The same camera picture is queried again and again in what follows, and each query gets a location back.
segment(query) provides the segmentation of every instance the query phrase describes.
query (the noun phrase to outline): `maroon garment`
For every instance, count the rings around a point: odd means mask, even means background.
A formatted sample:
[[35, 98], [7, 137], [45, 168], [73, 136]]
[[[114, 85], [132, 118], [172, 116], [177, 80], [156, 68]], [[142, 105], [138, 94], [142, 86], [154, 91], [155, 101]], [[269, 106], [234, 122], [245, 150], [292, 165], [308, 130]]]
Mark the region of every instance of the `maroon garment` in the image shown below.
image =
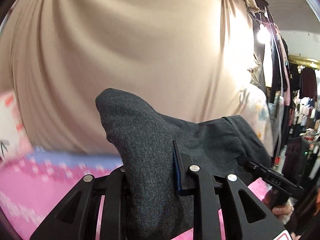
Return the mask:
[[317, 100], [317, 80], [316, 73], [312, 68], [304, 68], [301, 71], [302, 75], [302, 89], [300, 90], [300, 98], [313, 98]]

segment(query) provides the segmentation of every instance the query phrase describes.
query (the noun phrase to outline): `white label with red border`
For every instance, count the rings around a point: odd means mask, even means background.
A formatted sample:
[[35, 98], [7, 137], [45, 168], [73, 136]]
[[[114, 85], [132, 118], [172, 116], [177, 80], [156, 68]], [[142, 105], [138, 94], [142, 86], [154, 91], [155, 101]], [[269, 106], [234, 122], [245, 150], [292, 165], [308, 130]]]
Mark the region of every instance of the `white label with red border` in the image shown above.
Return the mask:
[[289, 232], [287, 230], [285, 230], [273, 240], [292, 240], [292, 238], [291, 238]]

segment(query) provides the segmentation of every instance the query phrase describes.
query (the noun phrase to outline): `pillow with red pattern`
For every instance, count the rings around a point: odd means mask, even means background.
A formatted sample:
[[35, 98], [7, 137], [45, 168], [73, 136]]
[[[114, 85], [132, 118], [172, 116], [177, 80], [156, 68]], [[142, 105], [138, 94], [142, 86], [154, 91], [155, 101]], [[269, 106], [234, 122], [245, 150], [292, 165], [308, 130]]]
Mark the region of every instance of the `pillow with red pattern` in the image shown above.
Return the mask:
[[32, 151], [14, 92], [0, 94], [0, 166]]

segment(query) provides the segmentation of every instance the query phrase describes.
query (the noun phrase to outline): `gold curtain rod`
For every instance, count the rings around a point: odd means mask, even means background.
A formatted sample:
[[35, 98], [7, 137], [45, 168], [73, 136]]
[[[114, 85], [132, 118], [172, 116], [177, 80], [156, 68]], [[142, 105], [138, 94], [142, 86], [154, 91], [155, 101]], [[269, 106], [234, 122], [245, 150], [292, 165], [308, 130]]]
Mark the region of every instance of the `gold curtain rod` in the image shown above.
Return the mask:
[[317, 59], [289, 55], [288, 60], [291, 63], [295, 63], [298, 65], [302, 65], [304, 67], [320, 70], [320, 60], [317, 60]]

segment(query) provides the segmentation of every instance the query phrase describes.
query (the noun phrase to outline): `triangular cutout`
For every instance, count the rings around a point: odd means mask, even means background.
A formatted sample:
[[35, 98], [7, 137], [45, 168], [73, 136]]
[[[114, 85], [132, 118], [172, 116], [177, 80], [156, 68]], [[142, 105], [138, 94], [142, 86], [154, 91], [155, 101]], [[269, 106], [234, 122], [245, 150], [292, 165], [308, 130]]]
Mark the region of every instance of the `triangular cutout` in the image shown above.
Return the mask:
[[62, 210], [57, 215], [58, 220], [68, 224], [73, 223], [81, 195], [81, 191], [76, 192], [76, 194], [63, 206]]
[[266, 218], [266, 214], [244, 190], [239, 190], [238, 193], [249, 224]]

